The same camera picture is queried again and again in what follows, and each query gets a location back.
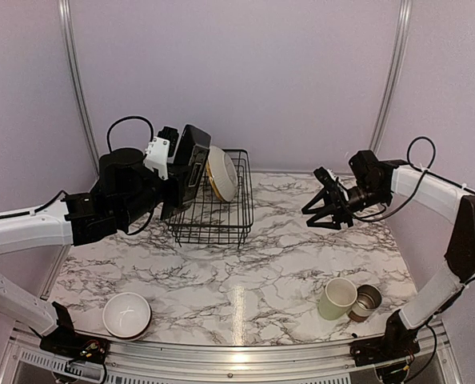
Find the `yellow polka dot plate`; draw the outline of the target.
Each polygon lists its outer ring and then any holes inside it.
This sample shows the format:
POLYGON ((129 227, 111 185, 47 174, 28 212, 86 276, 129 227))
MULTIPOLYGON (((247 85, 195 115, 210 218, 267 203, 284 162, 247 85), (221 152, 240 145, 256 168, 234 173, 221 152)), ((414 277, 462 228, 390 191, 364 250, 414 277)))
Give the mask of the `yellow polka dot plate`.
POLYGON ((223 201, 223 200, 222 200, 222 196, 220 195, 219 190, 218 190, 218 188, 216 187, 216 184, 215 184, 215 182, 214 182, 214 178, 213 178, 213 175, 212 175, 211 169, 210 169, 210 162, 209 162, 209 160, 206 161, 206 176, 207 176, 207 178, 208 178, 208 180, 209 180, 211 189, 212 189, 212 191, 214 192, 215 196, 216 196, 220 201, 223 201))

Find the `white square floral plate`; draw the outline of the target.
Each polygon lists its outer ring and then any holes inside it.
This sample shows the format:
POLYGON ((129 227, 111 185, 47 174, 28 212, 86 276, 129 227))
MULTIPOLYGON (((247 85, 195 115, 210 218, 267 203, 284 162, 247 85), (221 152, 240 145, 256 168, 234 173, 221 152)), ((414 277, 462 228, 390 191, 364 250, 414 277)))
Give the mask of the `white square floral plate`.
POLYGON ((204 130, 185 125, 174 161, 167 165, 161 220, 188 210, 194 203, 209 156, 210 142, 211 136, 204 130))

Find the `round brown rim floral plate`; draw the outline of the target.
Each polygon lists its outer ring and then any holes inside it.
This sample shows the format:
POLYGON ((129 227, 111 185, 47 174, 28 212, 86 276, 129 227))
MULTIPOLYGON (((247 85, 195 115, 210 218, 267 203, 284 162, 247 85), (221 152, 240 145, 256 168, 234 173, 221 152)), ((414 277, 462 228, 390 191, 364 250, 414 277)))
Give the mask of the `round brown rim floral plate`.
POLYGON ((231 202, 238 191, 238 174, 233 160, 217 146, 210 146, 207 160, 223 202, 231 202))

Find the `white ceramic bowl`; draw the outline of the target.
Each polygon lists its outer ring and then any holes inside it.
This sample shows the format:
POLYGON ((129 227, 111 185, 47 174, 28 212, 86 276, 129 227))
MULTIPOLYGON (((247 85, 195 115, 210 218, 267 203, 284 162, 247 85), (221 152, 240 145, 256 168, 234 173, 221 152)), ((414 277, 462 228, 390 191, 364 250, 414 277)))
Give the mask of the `white ceramic bowl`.
POLYGON ((102 323, 116 338, 132 339, 143 334, 152 320, 150 304, 140 294, 114 295, 104 306, 102 323))

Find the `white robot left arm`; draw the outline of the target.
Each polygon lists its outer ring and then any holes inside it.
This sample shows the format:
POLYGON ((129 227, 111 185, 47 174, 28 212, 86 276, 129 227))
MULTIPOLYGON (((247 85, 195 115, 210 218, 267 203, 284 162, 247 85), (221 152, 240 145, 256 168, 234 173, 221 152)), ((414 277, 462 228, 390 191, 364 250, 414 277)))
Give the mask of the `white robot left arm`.
MULTIPOLYGON (((88 193, 54 198, 44 206, 0 214, 0 255, 42 246, 83 246, 100 242, 130 226, 157 205, 175 210, 182 205, 184 175, 159 175, 139 166, 118 170, 114 187, 96 182, 88 193)), ((68 310, 44 302, 0 272, 0 313, 17 320, 51 342, 64 355, 82 350, 68 310)))

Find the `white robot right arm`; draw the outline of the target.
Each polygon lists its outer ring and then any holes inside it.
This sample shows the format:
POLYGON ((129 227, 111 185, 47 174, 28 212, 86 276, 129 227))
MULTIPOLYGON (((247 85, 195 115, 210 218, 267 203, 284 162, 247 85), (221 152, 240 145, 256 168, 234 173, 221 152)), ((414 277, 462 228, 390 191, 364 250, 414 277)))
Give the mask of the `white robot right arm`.
POLYGON ((353 161, 351 165, 356 178, 352 187, 344 187, 330 170, 315 170, 321 188, 301 209, 309 218, 308 226, 340 230, 355 222, 372 223, 377 217, 364 215, 364 210, 389 206, 397 197, 402 201, 385 214, 386 220, 393 220, 403 206, 414 203, 419 210, 434 214, 434 223, 443 225, 437 234, 448 241, 441 248, 441 266, 395 316, 403 328, 415 330, 451 306, 475 281, 475 190, 406 162, 361 166, 353 161))

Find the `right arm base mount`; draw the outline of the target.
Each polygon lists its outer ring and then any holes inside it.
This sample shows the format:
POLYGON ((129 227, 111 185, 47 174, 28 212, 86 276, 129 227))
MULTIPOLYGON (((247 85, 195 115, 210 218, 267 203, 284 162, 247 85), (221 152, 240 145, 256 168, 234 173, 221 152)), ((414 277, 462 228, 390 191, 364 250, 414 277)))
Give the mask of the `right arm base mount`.
POLYGON ((383 335, 351 342, 349 353, 356 366, 413 357, 421 350, 417 341, 420 328, 406 328, 397 310, 387 318, 383 335))

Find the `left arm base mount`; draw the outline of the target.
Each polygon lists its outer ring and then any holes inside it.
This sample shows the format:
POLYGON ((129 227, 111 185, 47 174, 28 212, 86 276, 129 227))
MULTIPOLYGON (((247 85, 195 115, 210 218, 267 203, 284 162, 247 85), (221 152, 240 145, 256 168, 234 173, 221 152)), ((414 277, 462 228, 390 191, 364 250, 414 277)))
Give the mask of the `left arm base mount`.
POLYGON ((53 330, 42 334, 40 348, 53 354, 61 355, 76 361, 102 364, 109 352, 110 341, 106 338, 94 337, 78 333, 66 307, 52 302, 57 318, 53 330))

